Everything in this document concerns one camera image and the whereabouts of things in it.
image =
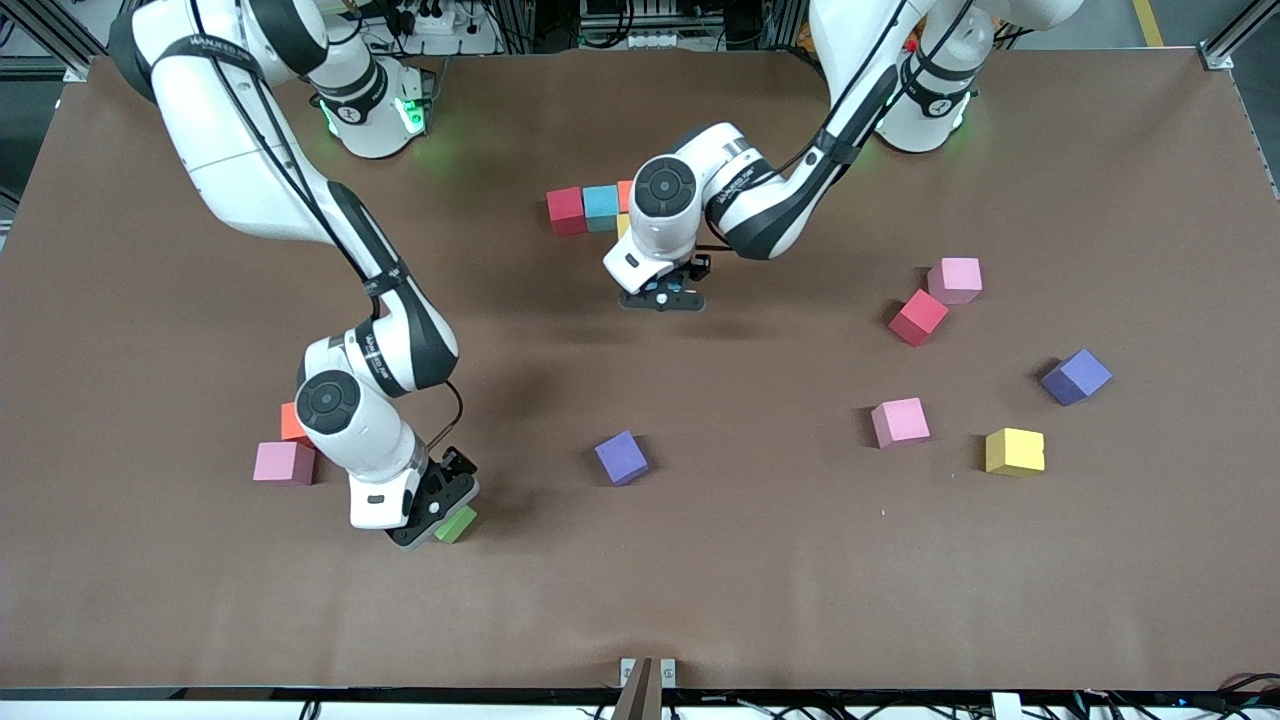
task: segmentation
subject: brown table surface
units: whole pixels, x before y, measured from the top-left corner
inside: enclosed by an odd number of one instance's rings
[[[1280,208],[1224,73],[1190,50],[996,54],[938,152],[872,143],[801,242],[717,256],[696,315],[626,313],[612,237],[552,234],[700,123],[768,156],[826,110],[785,55],[456,60],[434,133],[307,154],[457,331],[453,547],[347,524],[333,466],[250,482],[310,341],[367,306],[342,258],[218,223],[113,68],[68,86],[0,256],[0,684],[591,685],[622,656],[701,687],[1207,688],[1280,665]],[[924,347],[884,328],[943,255],[987,290]],[[1059,407],[1087,346],[1116,377]],[[919,396],[933,442],[867,410]],[[448,393],[398,402],[422,434]],[[1042,430],[1048,471],[979,471]],[[593,446],[644,436],[608,487]]]

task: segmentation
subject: blue cube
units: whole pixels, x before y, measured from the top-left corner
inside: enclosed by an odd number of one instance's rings
[[[596,446],[595,455],[599,456],[604,470],[609,474],[609,482],[614,486],[625,486],[649,470],[649,461],[640,452],[631,430],[625,430]]]
[[[582,206],[586,209],[589,232],[618,231],[618,187],[605,184],[582,188]]]
[[[1111,370],[1092,352],[1082,350],[1059,363],[1057,368],[1041,379],[1041,384],[1060,405],[1074,405],[1098,392],[1110,379]]]

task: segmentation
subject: cube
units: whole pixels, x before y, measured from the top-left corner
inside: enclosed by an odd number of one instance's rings
[[[285,402],[280,406],[280,439],[301,442],[307,447],[315,447],[315,443],[307,437],[307,432],[302,429],[302,423],[298,421],[297,407],[292,402]]]
[[[911,347],[919,347],[946,316],[946,305],[923,290],[918,290],[890,322],[888,329],[897,333]]]
[[[582,206],[582,188],[566,187],[547,193],[547,213],[552,229],[561,237],[586,232],[586,209]]]
[[[919,397],[891,400],[872,410],[876,442],[881,450],[901,447],[929,439],[929,424],[924,420],[924,407]]]
[[[612,232],[618,227],[618,188],[605,184],[582,188],[582,205],[586,208],[586,229],[590,232]]]
[[[943,305],[966,305],[982,292],[977,258],[943,258],[929,270],[929,295]]]
[[[253,482],[269,486],[310,486],[315,479],[316,451],[301,442],[262,442],[253,462]]]
[[[631,430],[602,442],[595,448],[600,464],[609,474],[609,482],[614,486],[625,486],[649,470],[649,461],[640,452],[636,438],[631,437]]]
[[[471,510],[470,505],[463,505],[443,525],[435,529],[435,539],[453,544],[475,519],[476,511]]]
[[[1005,428],[987,436],[987,471],[1029,478],[1044,471],[1044,436]]]
[[[618,181],[618,213],[631,211],[631,181]]]
[[[1059,405],[1074,405],[1098,392],[1098,388],[1110,379],[1111,370],[1107,370],[1092,352],[1080,350],[1041,378],[1041,384]]]

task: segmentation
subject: pink cube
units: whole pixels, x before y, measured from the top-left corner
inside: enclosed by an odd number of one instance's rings
[[[929,439],[929,424],[924,421],[919,397],[882,402],[872,410],[872,423],[881,450]]]
[[[315,479],[316,451],[301,442],[262,442],[253,462],[253,482],[269,486],[310,486]]]
[[[888,329],[911,347],[919,347],[933,331],[938,329],[938,323],[946,316],[946,305],[934,300],[928,292],[918,290],[890,322]]]
[[[548,192],[547,213],[550,215],[552,229],[561,237],[586,232],[586,208],[582,205],[581,187]]]
[[[943,258],[929,270],[929,295],[943,305],[966,305],[982,292],[977,258]]]

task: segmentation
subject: green cube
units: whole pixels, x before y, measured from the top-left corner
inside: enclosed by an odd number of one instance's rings
[[[470,505],[463,505],[461,510],[453,514],[452,518],[444,521],[443,525],[435,529],[436,539],[447,542],[449,544],[454,543],[462,533],[471,525],[471,521],[476,519],[476,511],[471,510]]]

